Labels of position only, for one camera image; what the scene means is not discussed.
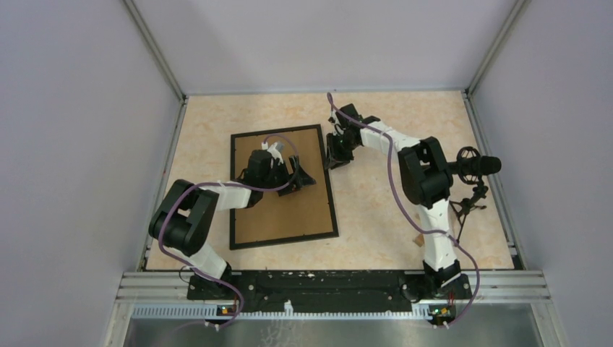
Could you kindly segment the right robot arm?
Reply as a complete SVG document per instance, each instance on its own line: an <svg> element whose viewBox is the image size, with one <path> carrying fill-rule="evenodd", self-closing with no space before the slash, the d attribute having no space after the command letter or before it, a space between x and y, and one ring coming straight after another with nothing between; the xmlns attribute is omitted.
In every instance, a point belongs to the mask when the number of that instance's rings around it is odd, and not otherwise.
<svg viewBox="0 0 613 347"><path fill-rule="evenodd" d="M409 223L424 237L424 289L434 298L444 297L460 284L461 268L449 218L453 178L440 142L408 136L375 116L364 118L352 104L332 106L328 120L334 130L326 136L326 168L349 164L358 147L385 154L388 170L398 164L402 191L420 217Z"/></svg>

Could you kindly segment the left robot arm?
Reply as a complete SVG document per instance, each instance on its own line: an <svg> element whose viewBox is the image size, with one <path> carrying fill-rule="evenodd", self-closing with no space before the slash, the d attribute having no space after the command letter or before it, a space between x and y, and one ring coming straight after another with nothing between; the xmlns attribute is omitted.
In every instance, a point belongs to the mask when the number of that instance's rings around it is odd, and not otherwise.
<svg viewBox="0 0 613 347"><path fill-rule="evenodd" d="M316 183L297 155L282 159L279 150L253 150L238 179L194 184L176 180L153 214L149 235L164 254L205 278L204 288L215 299L229 295L230 265L208 244L217 212L254 207L266 192L283 196Z"/></svg>

